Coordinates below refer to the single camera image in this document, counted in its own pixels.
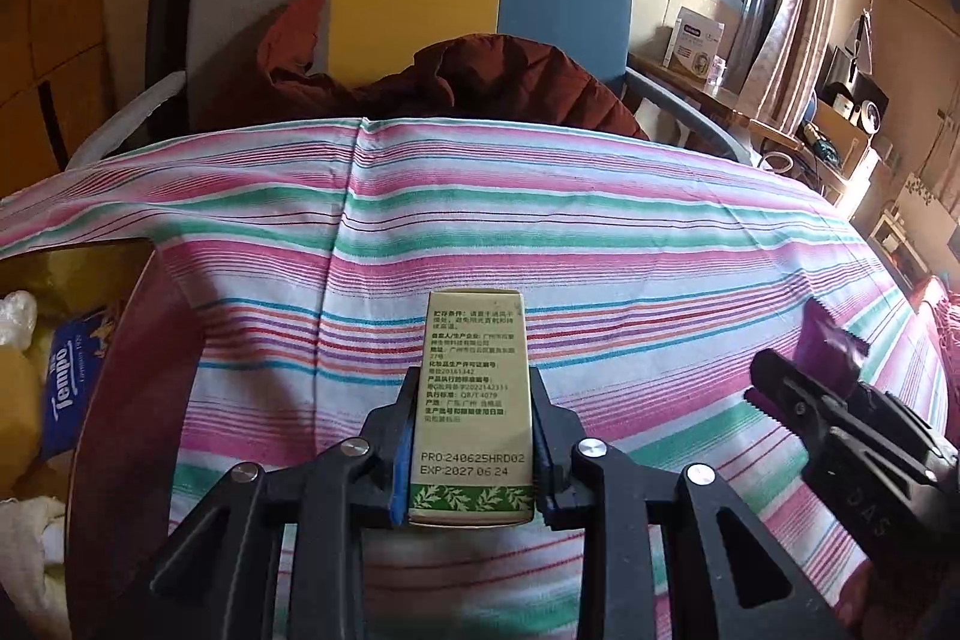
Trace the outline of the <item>purple snack packet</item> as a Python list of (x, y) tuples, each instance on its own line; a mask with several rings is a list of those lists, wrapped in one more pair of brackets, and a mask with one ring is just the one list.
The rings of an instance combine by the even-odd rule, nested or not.
[(800, 372), (840, 398), (854, 392), (871, 345), (836, 323), (828, 308), (810, 298), (802, 307), (802, 326), (793, 362)]

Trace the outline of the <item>green yellow medicine box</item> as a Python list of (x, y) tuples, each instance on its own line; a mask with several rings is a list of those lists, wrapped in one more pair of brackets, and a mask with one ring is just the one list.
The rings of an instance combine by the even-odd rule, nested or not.
[(526, 525), (534, 516), (523, 294), (431, 292), (410, 466), (418, 526)]

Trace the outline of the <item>blue Tempo tissue pack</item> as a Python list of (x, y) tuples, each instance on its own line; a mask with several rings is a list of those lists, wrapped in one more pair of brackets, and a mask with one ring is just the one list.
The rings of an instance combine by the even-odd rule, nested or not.
[(116, 310), (99, 307), (53, 330), (44, 383), (44, 461), (75, 448), (116, 325)]

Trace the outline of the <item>white plastic wad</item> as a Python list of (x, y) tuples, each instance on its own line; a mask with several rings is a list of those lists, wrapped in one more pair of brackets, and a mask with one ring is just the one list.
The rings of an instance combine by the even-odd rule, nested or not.
[(36, 328), (37, 302), (28, 291), (13, 291), (0, 301), (0, 344), (26, 351)]

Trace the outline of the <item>gold metal tin box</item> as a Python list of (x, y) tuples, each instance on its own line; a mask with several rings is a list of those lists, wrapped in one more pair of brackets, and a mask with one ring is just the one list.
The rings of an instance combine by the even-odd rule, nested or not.
[[(119, 325), (125, 304), (151, 255), (153, 250), (145, 242), (119, 242), (43, 250), (3, 260), (2, 299), (13, 291), (28, 291), (37, 302), (31, 346), (20, 353), (34, 365), (41, 380), (41, 411), (53, 330), (65, 321), (78, 319), (99, 307), (114, 308)], [(41, 458), (39, 448), (31, 470), (16, 482), (10, 497), (2, 497), (2, 502), (10, 498), (58, 498), (65, 503), (67, 526), (68, 480), (75, 448), (47, 461)], [(13, 606), (3, 585), (2, 635), (5, 638), (18, 635), (39, 638)]]

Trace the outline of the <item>rolled grey white sock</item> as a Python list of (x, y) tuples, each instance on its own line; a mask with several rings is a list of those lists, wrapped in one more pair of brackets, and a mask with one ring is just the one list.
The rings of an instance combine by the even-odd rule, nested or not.
[(65, 590), (65, 503), (2, 502), (2, 585), (39, 638), (70, 638)]

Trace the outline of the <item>yellow sponge upper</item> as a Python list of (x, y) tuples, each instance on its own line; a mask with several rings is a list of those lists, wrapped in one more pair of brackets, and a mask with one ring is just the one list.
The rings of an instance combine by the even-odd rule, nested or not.
[(43, 435), (41, 380), (13, 346), (0, 347), (0, 494), (13, 494), (37, 458)]

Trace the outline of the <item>wooden desk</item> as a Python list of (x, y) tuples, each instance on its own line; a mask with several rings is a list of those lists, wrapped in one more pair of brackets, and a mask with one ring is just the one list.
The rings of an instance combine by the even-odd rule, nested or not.
[(634, 53), (628, 55), (628, 65), (638, 73), (644, 74), (646, 78), (658, 81), (659, 85), (669, 86), (687, 103), (697, 104), (704, 115), (708, 115), (709, 119), (715, 120), (724, 128), (743, 128), (750, 135), (752, 142), (770, 140), (771, 143), (776, 143), (789, 151), (802, 149), (796, 136), (784, 135), (776, 128), (768, 127), (760, 120), (750, 119), (745, 113), (737, 110), (739, 98), (734, 92), (722, 88), (707, 88), (697, 81), (686, 78), (683, 74), (668, 70), (658, 62), (652, 62), (649, 58)]

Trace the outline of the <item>white product box on desk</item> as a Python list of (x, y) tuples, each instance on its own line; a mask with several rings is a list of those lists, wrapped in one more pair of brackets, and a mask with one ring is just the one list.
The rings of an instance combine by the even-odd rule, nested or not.
[(724, 31), (726, 26), (721, 21), (681, 7), (677, 11), (662, 66), (704, 85), (719, 55)]

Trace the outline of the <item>dark red jacket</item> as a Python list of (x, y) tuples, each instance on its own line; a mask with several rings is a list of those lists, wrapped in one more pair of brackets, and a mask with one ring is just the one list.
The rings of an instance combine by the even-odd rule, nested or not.
[(556, 47), (504, 34), (471, 34), (419, 50), (405, 70), (348, 88), (313, 73), (325, 0), (277, 11), (197, 119), (213, 130), (285, 120), (480, 119), (646, 133), (612, 89)]

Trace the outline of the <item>wooden wardrobe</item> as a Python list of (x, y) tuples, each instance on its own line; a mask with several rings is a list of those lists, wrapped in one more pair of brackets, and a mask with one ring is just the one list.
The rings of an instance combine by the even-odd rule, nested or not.
[(104, 0), (2, 0), (2, 193), (64, 170), (116, 108)]

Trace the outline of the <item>grey yellow blue chair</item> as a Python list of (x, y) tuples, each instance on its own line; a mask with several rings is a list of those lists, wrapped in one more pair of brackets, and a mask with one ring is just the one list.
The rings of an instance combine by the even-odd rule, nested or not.
[[(104, 122), (71, 156), (96, 163), (144, 124), (161, 138), (210, 130), (195, 113), (256, 46), (274, 14), (293, 0), (190, 0), (185, 70), (174, 71)], [(408, 67), (436, 42), (466, 34), (507, 34), (558, 47), (615, 92), (631, 91), (672, 113), (708, 149), (747, 163), (724, 128), (628, 65), (635, 0), (325, 0), (313, 67), (348, 88)]]

